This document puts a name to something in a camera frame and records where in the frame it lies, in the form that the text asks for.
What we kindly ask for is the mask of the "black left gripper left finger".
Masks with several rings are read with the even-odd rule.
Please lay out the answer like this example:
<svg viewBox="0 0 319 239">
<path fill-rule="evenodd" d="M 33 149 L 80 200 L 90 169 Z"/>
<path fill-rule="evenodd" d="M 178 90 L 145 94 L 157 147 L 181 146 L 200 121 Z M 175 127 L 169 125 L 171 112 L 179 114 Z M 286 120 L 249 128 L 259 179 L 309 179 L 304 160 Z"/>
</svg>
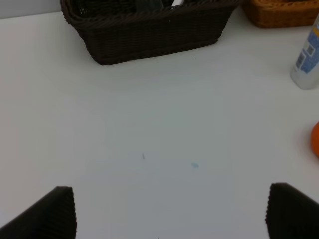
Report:
<svg viewBox="0 0 319 239">
<path fill-rule="evenodd" d="M 77 218 L 72 187 L 57 186 L 0 228 L 2 239 L 74 239 Z"/>
</svg>

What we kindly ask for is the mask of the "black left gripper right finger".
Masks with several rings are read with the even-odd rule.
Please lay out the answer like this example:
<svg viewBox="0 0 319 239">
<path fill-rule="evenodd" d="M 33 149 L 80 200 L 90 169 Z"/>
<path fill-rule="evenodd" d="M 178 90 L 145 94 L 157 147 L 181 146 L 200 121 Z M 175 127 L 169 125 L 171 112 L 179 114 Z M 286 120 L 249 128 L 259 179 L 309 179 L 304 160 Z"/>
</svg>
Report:
<svg viewBox="0 0 319 239">
<path fill-rule="evenodd" d="M 271 239 L 317 239 L 319 204 L 288 183 L 273 183 L 265 223 Z"/>
</svg>

